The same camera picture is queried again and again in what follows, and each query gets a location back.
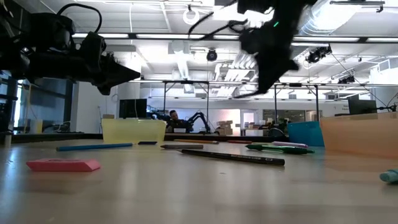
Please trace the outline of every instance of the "person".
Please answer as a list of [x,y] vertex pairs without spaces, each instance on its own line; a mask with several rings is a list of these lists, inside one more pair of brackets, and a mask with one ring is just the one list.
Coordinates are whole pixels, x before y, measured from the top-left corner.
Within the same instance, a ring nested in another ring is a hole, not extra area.
[[169,115],[171,119],[167,122],[166,133],[173,133],[174,128],[183,125],[184,120],[178,119],[178,114],[175,110],[171,110]]

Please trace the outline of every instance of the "laboratory room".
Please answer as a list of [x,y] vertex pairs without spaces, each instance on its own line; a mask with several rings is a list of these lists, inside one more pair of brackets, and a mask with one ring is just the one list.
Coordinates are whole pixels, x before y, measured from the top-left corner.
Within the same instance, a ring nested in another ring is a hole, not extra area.
[[398,1],[0,1],[0,223],[397,223]]

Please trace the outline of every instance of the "desk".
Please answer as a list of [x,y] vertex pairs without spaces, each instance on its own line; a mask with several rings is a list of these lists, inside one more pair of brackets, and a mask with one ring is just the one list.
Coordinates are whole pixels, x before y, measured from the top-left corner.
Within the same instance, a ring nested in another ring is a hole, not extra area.
[[[55,151],[56,146],[100,142],[36,142],[0,149],[0,223],[397,222],[398,187],[378,177],[380,170],[397,168],[397,161],[322,151],[311,156],[264,153],[286,160],[285,167],[274,167],[157,146]],[[205,145],[205,150],[261,154],[223,142]],[[25,165],[51,157],[94,158],[102,168],[51,173],[31,172]]]

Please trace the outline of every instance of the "light blue object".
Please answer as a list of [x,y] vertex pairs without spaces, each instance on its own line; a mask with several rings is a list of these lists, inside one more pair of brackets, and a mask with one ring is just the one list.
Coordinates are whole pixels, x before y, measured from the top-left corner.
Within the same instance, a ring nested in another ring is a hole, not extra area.
[[75,151],[75,150],[87,150],[87,149],[109,149],[114,147],[129,147],[132,143],[121,143],[121,144],[99,144],[99,145],[87,145],[87,146],[60,146],[57,147],[57,151]]
[[289,140],[308,146],[325,146],[318,121],[307,121],[287,124]]
[[384,173],[380,174],[380,179],[387,183],[398,182],[398,169],[395,170],[387,170]]

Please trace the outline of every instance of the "computer monitor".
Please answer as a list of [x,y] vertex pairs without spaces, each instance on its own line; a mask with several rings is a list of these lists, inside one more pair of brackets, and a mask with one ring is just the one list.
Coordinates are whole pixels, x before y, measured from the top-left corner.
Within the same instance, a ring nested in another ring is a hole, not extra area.
[[351,115],[377,113],[376,100],[348,100],[348,108]]
[[146,118],[147,99],[120,100],[120,118]]

